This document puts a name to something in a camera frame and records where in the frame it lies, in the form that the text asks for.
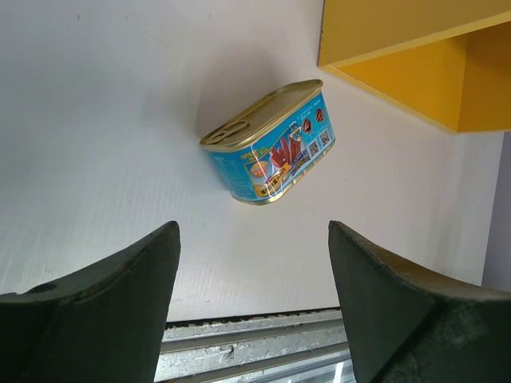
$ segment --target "yellow shelf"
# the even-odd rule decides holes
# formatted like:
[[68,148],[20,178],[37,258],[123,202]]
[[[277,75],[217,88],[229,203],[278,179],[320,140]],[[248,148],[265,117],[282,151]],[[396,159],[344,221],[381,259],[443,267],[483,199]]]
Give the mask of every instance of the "yellow shelf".
[[449,132],[511,130],[511,0],[326,0],[319,66]]

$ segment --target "can lid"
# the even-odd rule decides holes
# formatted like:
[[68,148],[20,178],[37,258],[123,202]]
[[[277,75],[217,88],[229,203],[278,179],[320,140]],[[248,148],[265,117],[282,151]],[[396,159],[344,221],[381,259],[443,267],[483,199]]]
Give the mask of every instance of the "can lid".
[[269,93],[210,132],[200,146],[212,152],[235,152],[250,146],[321,92],[321,80],[295,82]]

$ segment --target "blue can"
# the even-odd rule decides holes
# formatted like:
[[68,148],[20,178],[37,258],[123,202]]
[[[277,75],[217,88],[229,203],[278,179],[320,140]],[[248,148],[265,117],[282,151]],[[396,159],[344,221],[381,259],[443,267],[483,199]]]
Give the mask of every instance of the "blue can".
[[323,82],[286,85],[209,133],[200,145],[239,201],[276,201],[335,142]]

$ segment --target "white surface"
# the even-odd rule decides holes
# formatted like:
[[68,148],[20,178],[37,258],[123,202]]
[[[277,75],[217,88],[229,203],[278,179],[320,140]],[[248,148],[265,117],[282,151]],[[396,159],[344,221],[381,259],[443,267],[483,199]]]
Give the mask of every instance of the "white surface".
[[[0,291],[181,228],[170,320],[337,306],[342,220],[481,281],[502,135],[450,136],[315,67],[322,0],[0,3]],[[203,133],[320,77],[337,134],[280,201],[236,202]]]
[[511,133],[504,135],[501,166],[489,227],[488,248],[482,278],[484,287],[511,291]]

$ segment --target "can pull ring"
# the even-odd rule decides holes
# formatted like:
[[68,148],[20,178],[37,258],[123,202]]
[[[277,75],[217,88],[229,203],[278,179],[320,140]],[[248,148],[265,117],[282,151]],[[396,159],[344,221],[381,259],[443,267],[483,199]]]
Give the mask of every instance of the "can pull ring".
[[218,144],[224,138],[232,136],[234,133],[248,128],[249,124],[250,123],[247,120],[238,120],[232,122],[231,124],[227,124],[208,140],[208,144]]

